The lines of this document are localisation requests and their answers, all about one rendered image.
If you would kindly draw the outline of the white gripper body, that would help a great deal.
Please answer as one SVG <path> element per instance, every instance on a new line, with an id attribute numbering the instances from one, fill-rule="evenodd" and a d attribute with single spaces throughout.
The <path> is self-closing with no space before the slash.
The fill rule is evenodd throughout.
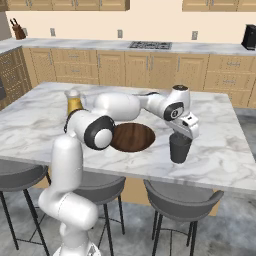
<path id="1" fill-rule="evenodd" d="M 197 123 L 189 125 L 184 120 L 176 119 L 173 121 L 166 121 L 165 124 L 175 132 L 179 132 L 190 139 L 195 139 L 199 136 L 199 125 Z"/>

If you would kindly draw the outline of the brown wooden bowl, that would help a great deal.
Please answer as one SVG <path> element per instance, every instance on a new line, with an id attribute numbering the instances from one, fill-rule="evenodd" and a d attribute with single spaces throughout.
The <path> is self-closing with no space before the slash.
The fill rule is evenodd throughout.
<path id="1" fill-rule="evenodd" d="M 111 146 L 121 152 L 139 152 L 155 141 L 154 131 L 139 123 L 122 123 L 115 127 Z"/>

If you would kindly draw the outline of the grey bar stool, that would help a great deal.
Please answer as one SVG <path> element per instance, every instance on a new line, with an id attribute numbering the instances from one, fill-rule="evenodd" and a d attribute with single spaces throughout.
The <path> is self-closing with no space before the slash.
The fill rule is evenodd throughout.
<path id="1" fill-rule="evenodd" d="M 90 200 L 97 206 L 102 205 L 104 209 L 105 224 L 103 230 L 107 231 L 110 255 L 114 256 L 110 221 L 107 204 L 114 199 L 118 199 L 120 220 L 115 220 L 121 224 L 122 234 L 125 234 L 121 193 L 125 186 L 126 178 L 109 174 L 84 172 L 81 185 L 75 193 Z"/>
<path id="2" fill-rule="evenodd" d="M 0 159 L 0 201 L 4 209 L 4 213 L 16 249 L 19 249 L 19 239 L 16 237 L 14 232 L 11 217 L 4 197 L 4 192 L 22 191 L 31 212 L 34 224 L 36 226 L 36 230 L 39 233 L 39 237 L 41 239 L 40 245 L 44 247 L 46 255 L 50 256 L 40 228 L 40 224 L 38 222 L 37 212 L 28 192 L 29 188 L 36 185 L 44 178 L 47 179 L 48 184 L 51 184 L 48 167 L 45 165 L 36 165 Z"/>
<path id="3" fill-rule="evenodd" d="M 152 240 L 154 241 L 152 256 L 156 255 L 162 219 L 189 222 L 186 234 L 186 246 L 190 246 L 190 255 L 194 256 L 198 221 L 205 218 L 212 208 L 223 197 L 224 192 L 218 190 L 187 186 L 174 183 L 144 180 L 148 200 L 155 209 Z"/>

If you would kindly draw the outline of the wooden kitchen island base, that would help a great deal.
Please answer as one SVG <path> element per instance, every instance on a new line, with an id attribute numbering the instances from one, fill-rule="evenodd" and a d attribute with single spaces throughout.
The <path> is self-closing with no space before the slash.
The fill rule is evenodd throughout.
<path id="1" fill-rule="evenodd" d="M 34 188 L 45 189 L 49 186 L 47 178 L 44 177 L 39 183 L 34 185 Z M 140 204 L 140 205 L 150 205 L 148 200 L 147 191 L 144 186 L 142 179 L 127 177 L 125 181 L 124 190 L 121 193 L 121 199 L 123 202 Z M 212 208 L 209 216 L 216 216 L 220 201 Z"/>

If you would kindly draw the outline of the wooden base cupboards run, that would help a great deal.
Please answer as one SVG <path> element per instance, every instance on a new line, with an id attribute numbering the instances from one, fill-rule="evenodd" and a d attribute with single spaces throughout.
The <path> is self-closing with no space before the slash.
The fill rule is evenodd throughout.
<path id="1" fill-rule="evenodd" d="M 256 56 L 25 48 L 31 83 L 43 81 L 225 93 L 256 108 Z"/>

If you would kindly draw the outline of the black hob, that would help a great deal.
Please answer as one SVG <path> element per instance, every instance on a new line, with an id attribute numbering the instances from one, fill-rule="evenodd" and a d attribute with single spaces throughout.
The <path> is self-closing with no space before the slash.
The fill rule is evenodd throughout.
<path id="1" fill-rule="evenodd" d="M 154 41 L 133 41 L 130 49 L 150 49 L 150 50 L 170 50 L 171 42 L 154 42 Z"/>

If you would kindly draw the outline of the black coffee machine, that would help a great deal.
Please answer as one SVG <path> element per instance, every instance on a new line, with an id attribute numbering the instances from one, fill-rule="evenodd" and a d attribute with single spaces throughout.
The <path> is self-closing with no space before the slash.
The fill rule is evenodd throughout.
<path id="1" fill-rule="evenodd" d="M 243 41 L 241 45 L 247 49 L 254 51 L 256 49 L 256 25 L 247 24 Z"/>

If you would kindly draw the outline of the wooden side cupboards run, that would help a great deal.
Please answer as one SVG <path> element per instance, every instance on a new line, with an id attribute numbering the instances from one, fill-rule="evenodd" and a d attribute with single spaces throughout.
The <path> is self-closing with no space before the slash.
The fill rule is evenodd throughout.
<path id="1" fill-rule="evenodd" d="M 31 89 L 22 49 L 16 48 L 0 54 L 0 110 Z"/>

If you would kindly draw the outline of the brown knife block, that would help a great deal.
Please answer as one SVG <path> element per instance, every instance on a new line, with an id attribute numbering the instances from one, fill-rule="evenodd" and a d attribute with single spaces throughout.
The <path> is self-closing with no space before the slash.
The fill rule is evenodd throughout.
<path id="1" fill-rule="evenodd" d="M 26 38 L 26 35 L 23 31 L 23 29 L 21 28 L 21 26 L 18 24 L 18 22 L 16 21 L 15 18 L 10 20 L 11 24 L 12 24 L 12 29 L 15 33 L 16 39 L 17 40 L 22 40 Z"/>

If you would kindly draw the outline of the wooden wall cupboards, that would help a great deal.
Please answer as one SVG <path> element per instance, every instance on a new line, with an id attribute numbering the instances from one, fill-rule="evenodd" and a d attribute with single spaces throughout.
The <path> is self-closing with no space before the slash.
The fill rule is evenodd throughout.
<path id="1" fill-rule="evenodd" d="M 127 11 L 130 0 L 0 0 L 0 11 Z"/>
<path id="2" fill-rule="evenodd" d="M 185 12 L 256 12 L 256 0 L 183 0 Z"/>

